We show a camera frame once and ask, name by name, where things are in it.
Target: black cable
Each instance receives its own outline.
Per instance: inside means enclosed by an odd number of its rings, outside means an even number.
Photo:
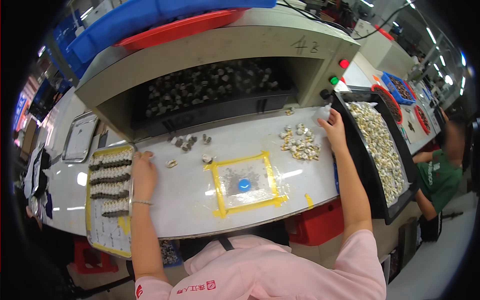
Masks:
[[[396,13],[399,12],[400,10],[404,9],[405,7],[409,6],[410,4],[412,4],[412,3],[415,2],[415,1],[416,1],[416,0],[413,0],[412,2],[407,2],[407,3],[405,3],[404,5],[400,6],[400,8],[397,9],[396,11],[394,11],[394,12],[388,17],[388,19],[386,19],[385,22],[384,22],[380,27],[378,27],[378,29],[376,29],[374,32],[369,33],[369,34],[367,34],[366,36],[361,36],[361,37],[354,38],[354,40],[358,41],[359,39],[363,39],[363,38],[369,37],[369,36],[371,36],[372,34],[374,34],[375,32],[379,31],[383,26],[385,26],[385,24],[387,24],[387,22],[393,17],[394,14],[396,14]]]
[[[321,23],[324,23],[324,24],[327,24],[327,25],[330,25],[336,29],[339,29],[341,31],[343,31],[345,34],[347,34],[348,36],[350,35],[350,33],[348,32],[348,30],[343,27],[342,25],[338,24],[338,23],[335,23],[335,22],[331,22],[331,21],[326,21],[326,20],[322,20],[320,19],[318,16],[314,15],[313,13],[309,12],[309,11],[306,11],[306,10],[302,10],[302,9],[299,9],[299,8],[296,8],[296,7],[293,7],[290,5],[290,3],[288,3],[286,0],[283,0],[283,2],[286,3],[285,4],[282,4],[282,3],[277,3],[277,5],[280,5],[280,6],[285,6],[285,7],[289,7],[293,10],[296,10],[298,13],[300,13],[301,15],[303,15],[305,18],[307,19],[310,19],[312,21],[317,21],[317,22],[321,22]],[[311,18],[310,16],[307,16],[306,14],[304,14],[303,12],[306,12],[312,16],[314,16],[315,18]]]

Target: yellow tape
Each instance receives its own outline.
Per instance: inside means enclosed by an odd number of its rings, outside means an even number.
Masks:
[[[93,156],[105,155],[105,154],[113,154],[119,153],[124,150],[130,150],[131,147],[129,145],[119,146],[115,148],[103,149],[98,150],[93,153]],[[90,199],[90,175],[92,171],[88,168],[87,174],[87,186],[86,186],[86,200],[85,200],[85,222],[87,230],[92,230],[92,222],[91,222],[91,199]],[[122,228],[124,234],[128,234],[130,232],[130,216],[118,218],[118,225]],[[93,243],[93,246],[99,250],[114,253],[123,257],[131,257],[132,254],[130,252],[121,251],[117,249],[111,249],[105,246],[100,245],[99,243]]]
[[[120,255],[120,256],[123,256],[123,257],[131,257],[132,256],[131,252],[126,252],[126,251],[122,251],[122,250],[108,248],[108,247],[105,247],[104,245],[100,245],[99,243],[93,243],[92,246],[96,249],[101,250],[101,251],[114,253],[116,255]]]
[[[212,164],[205,165],[204,170],[211,170],[214,183],[215,183],[215,190],[216,190],[216,198],[218,201],[218,210],[213,211],[214,216],[219,216],[221,218],[225,218],[227,214],[231,213],[239,213],[243,211],[247,211],[250,209],[254,208],[259,208],[259,207],[264,207],[268,205],[275,205],[275,207],[280,206],[280,204],[288,199],[286,195],[278,196],[278,188],[276,186],[276,181],[275,181],[275,176],[273,174],[273,169],[272,165],[270,164],[270,160],[268,159],[268,156],[270,153],[268,151],[262,151],[258,155],[252,155],[252,156],[247,156],[247,157],[241,157],[241,158],[235,158],[235,159],[230,159],[230,160],[223,160],[219,162],[213,162]],[[227,166],[227,165],[233,165],[237,164],[240,162],[247,162],[251,160],[256,160],[256,159],[263,159],[264,164],[265,164],[265,170],[267,172],[267,178],[268,178],[268,185],[272,189],[272,195],[274,196],[272,199],[267,199],[264,201],[260,201],[257,203],[252,203],[252,204],[244,204],[244,205],[239,205],[231,208],[225,208],[225,203],[223,200],[223,194],[222,190],[220,188],[220,178],[218,175],[218,167],[222,166]]]
[[[312,198],[308,194],[305,194],[305,198],[307,198],[308,209],[312,209],[313,208]]]

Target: red stool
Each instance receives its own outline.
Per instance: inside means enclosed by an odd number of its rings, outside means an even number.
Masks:
[[[110,255],[92,248],[86,238],[75,238],[73,243],[75,245],[75,258],[70,267],[78,274],[115,273],[119,270],[118,266],[111,264]]]
[[[290,241],[318,246],[343,232],[343,211],[340,197],[332,202],[294,216],[297,233],[289,233]]]

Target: bracelet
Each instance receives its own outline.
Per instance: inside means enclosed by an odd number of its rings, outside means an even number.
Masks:
[[[148,204],[148,205],[153,205],[153,203],[152,203],[151,201],[144,201],[144,200],[136,200],[136,199],[133,199],[133,200],[132,200],[132,204],[135,203],[135,202],[137,202],[137,203],[143,203],[143,204]]]

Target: black knob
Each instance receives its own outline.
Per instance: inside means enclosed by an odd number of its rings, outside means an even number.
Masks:
[[[325,89],[320,92],[320,97],[322,97],[323,100],[327,100],[328,98],[330,98],[330,92]]]

